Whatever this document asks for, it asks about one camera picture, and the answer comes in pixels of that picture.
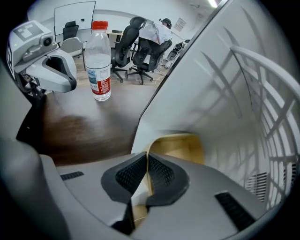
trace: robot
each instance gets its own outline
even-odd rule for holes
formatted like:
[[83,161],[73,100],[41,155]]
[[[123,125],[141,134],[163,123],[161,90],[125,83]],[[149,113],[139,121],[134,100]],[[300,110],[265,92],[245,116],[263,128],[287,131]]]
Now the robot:
[[173,63],[176,61],[176,59],[179,57],[180,53],[183,51],[185,46],[189,43],[189,39],[185,40],[181,43],[178,43],[175,45],[172,51],[170,51],[168,57],[167,57],[167,63],[165,64],[166,68],[172,67]]
[[51,31],[37,21],[10,32],[7,64],[16,85],[31,103],[41,101],[47,90],[69,92],[77,85],[72,56],[58,49]]

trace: wooden panel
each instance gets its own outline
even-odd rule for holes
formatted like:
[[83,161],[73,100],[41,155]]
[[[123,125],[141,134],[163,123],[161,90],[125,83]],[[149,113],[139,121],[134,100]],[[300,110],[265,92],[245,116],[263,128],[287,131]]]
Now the wooden panel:
[[140,114],[155,87],[113,84],[105,102],[90,87],[47,95],[38,152],[56,165],[98,161],[129,154]]
[[186,161],[204,164],[204,153],[197,135],[174,134],[158,138],[148,152],[166,154]]

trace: plastic bottle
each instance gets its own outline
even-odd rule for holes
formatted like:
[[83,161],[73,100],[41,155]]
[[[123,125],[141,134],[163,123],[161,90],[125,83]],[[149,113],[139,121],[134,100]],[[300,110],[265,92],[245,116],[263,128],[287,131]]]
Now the plastic bottle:
[[84,59],[94,98],[105,101],[111,96],[111,47],[106,33],[107,21],[93,21]]

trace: office chair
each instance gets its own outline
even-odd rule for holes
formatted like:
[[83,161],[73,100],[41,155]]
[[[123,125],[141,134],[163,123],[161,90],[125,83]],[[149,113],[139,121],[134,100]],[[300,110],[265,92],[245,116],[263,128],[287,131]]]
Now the office chair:
[[[158,67],[158,63],[161,60],[164,52],[172,45],[172,41],[169,40],[164,42],[162,45],[159,45],[153,41],[144,39],[139,37],[139,46],[138,50],[133,57],[133,63],[137,66],[129,68],[129,70],[133,69],[136,72],[133,73],[125,73],[125,76],[128,77],[129,75],[139,74],[141,76],[142,83],[143,75],[150,78],[150,81],[153,81],[153,78],[146,74],[146,72],[152,71]],[[145,59],[147,55],[150,56],[149,63],[145,63]]]
[[86,70],[83,54],[83,42],[81,42],[78,37],[68,38],[67,40],[63,41],[60,49],[66,53],[69,53],[72,57],[79,57],[82,55],[84,70]]
[[127,70],[120,68],[123,68],[130,62],[131,46],[139,36],[139,30],[145,26],[146,19],[142,17],[134,17],[129,23],[130,25],[125,28],[121,41],[116,44],[116,49],[112,53],[112,72],[121,79],[121,83],[123,82],[123,78],[120,76],[118,71],[127,72]]
[[76,21],[66,23],[65,27],[62,30],[64,41],[68,38],[74,38],[77,35],[79,26],[76,25]]

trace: black office chair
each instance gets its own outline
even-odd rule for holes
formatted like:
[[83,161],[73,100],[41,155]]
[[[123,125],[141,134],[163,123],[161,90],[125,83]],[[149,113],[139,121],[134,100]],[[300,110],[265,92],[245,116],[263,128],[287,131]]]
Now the black office chair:
[[[152,71],[158,67],[158,63],[161,60],[164,52],[172,45],[172,41],[169,40],[167,42],[164,42],[162,45],[159,45],[153,41],[144,39],[139,37],[139,47],[137,52],[135,53],[133,57],[133,63],[137,66],[131,67],[129,70],[133,69],[136,72],[133,73],[125,73],[125,76],[128,77],[129,75],[139,74],[141,76],[142,83],[143,81],[143,75],[150,78],[150,81],[153,81],[153,78],[146,74],[146,72]],[[145,58],[147,55],[150,55],[149,64],[144,63]]]
[[121,41],[116,44],[115,51],[112,51],[112,72],[121,79],[121,83],[123,82],[123,78],[120,76],[118,71],[127,72],[127,70],[120,68],[125,67],[130,62],[130,48],[139,36],[139,30],[143,28],[145,24],[146,19],[142,17],[132,18],[130,20],[130,25],[124,30]]
[[76,25],[76,21],[66,23],[65,27],[62,30],[64,41],[68,38],[74,38],[77,35],[79,26]]

